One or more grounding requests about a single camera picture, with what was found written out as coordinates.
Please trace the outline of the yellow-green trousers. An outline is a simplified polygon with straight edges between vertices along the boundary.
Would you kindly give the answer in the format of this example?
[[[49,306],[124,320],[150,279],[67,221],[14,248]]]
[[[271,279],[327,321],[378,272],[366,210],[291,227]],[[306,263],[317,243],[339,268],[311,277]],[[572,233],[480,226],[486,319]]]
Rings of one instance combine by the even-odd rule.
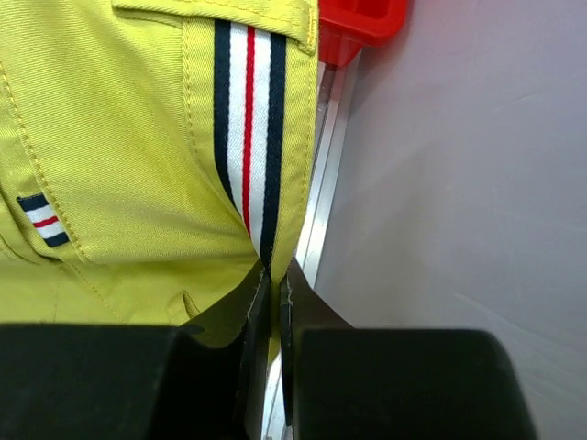
[[[1,4],[1,319],[181,325],[299,240],[315,1]]]

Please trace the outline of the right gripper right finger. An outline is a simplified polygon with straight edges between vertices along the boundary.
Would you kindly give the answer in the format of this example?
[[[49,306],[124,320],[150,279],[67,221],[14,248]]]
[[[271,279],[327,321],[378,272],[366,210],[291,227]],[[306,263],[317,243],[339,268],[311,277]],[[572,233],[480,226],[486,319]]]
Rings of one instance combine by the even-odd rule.
[[[292,262],[280,286],[285,422],[296,439],[534,439],[502,343],[470,328],[361,328]]]

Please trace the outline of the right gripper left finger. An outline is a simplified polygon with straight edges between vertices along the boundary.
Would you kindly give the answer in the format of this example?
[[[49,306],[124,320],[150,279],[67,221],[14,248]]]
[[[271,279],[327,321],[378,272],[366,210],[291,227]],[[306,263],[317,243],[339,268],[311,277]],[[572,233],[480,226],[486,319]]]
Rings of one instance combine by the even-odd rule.
[[[180,326],[5,324],[4,439],[257,439],[271,281]]]

